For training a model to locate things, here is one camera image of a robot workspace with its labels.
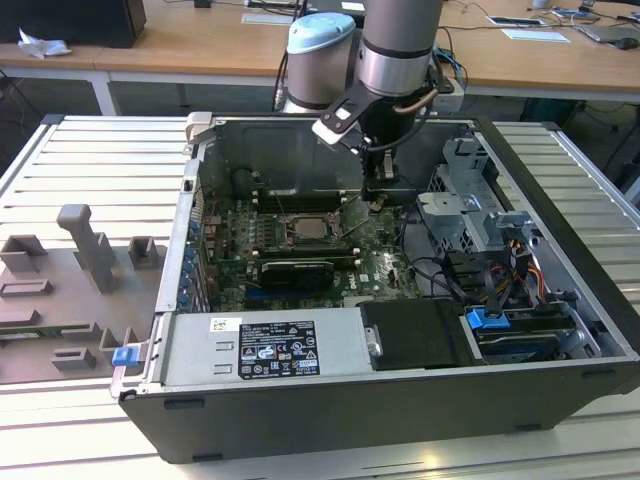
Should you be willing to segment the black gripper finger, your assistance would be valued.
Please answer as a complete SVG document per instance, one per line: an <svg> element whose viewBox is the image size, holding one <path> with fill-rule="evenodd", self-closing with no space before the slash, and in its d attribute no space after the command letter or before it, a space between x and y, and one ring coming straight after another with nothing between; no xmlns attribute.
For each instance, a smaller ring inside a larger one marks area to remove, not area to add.
<svg viewBox="0 0 640 480"><path fill-rule="evenodd" d="M363 153L363 199L373 201L398 182L394 152Z"/></svg>

